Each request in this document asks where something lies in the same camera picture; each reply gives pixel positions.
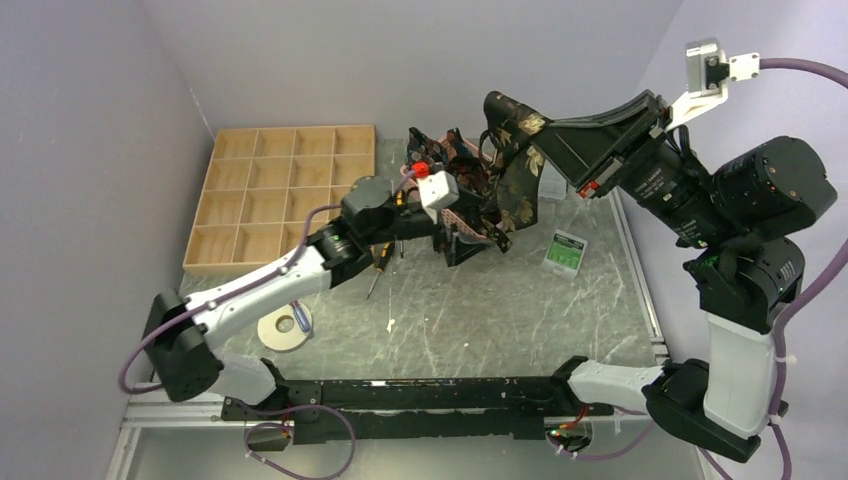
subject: cable tie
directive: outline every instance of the cable tie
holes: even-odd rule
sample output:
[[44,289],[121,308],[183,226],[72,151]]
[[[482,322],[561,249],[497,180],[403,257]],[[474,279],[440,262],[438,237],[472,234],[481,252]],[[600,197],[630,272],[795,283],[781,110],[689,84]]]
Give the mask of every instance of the cable tie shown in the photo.
[[785,357],[775,357],[775,362],[785,363],[786,365],[795,365],[798,363],[798,358],[795,355],[787,355]]

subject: red cap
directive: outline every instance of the red cap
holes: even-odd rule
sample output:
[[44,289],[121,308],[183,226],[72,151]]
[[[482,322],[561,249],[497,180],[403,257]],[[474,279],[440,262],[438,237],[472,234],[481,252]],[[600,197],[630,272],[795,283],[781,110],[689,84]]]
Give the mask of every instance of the red cap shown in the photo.
[[412,170],[415,172],[415,178],[424,178],[430,175],[430,166],[424,162],[413,163]]

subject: wooden tray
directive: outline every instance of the wooden tray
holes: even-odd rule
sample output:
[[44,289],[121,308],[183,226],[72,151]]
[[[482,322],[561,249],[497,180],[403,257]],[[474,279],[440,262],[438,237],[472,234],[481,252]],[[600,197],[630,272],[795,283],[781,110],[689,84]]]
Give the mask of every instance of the wooden tray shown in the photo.
[[[374,175],[374,141],[373,125],[219,131],[185,271],[241,275],[293,249],[310,210],[338,203],[358,178]],[[329,219],[318,214],[310,230]]]

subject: screwdriver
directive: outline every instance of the screwdriver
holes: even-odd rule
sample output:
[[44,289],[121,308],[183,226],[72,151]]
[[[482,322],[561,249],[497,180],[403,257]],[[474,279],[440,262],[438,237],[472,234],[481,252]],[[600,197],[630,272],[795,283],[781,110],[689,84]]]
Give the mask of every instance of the screwdriver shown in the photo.
[[368,295],[365,297],[365,300],[368,300],[371,297],[371,292],[374,291],[374,286],[377,285],[377,280],[383,274],[383,271],[389,264],[389,259],[392,258],[392,255],[394,253],[395,242],[389,242],[383,245],[383,249],[380,251],[380,256],[377,257],[374,261],[374,266],[377,267],[377,275],[374,277],[374,281],[371,282],[371,288],[368,289]]
[[[395,196],[395,205],[397,205],[398,210],[400,210],[403,208],[404,204],[406,204],[406,192],[404,192],[401,188]],[[403,240],[400,241],[400,258],[403,258]]]

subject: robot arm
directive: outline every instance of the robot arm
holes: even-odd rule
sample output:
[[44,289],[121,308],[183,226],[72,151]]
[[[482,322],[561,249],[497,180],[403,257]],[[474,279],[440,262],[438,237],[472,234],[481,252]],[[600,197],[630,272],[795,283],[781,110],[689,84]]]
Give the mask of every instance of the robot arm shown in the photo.
[[[798,294],[803,276],[804,257],[785,235],[811,226],[835,202],[836,191],[813,149],[789,137],[759,145],[710,174],[689,147],[688,134],[678,144],[673,131],[685,134],[683,123],[724,102],[727,82],[754,78],[758,59],[748,54],[728,62],[717,43],[706,41],[687,49],[687,63],[693,90],[671,107],[646,91],[600,115],[551,120],[492,92],[484,110],[504,168],[535,148],[584,198],[621,187],[678,235],[678,246],[703,249],[684,268],[696,281],[710,324],[711,364],[629,368],[574,357],[551,383],[582,403],[647,412],[671,435],[744,462],[759,445],[774,390],[771,325]],[[157,296],[146,334],[181,313],[197,312],[145,349],[169,398],[213,391],[260,410],[286,405],[280,372],[270,362],[222,352],[224,342],[279,306],[360,273],[372,263],[369,245],[434,234],[450,243],[435,212],[478,199],[445,172],[421,185],[427,186],[420,189],[422,203],[398,206],[388,180],[360,179],[344,197],[341,216],[307,238],[290,268],[292,253],[186,299],[173,291]],[[232,298],[218,304],[222,295]]]
[[373,263],[370,245],[439,236],[451,252],[455,235],[444,232],[438,209],[479,201],[444,171],[419,182],[421,202],[397,204],[391,183],[363,177],[342,200],[341,215],[284,257],[225,285],[180,298],[173,290],[153,302],[145,335],[185,312],[193,314],[146,348],[168,397],[185,401],[203,392],[239,398],[250,405],[286,405],[287,387],[270,362],[222,351],[224,343],[263,316],[304,296],[329,290]]

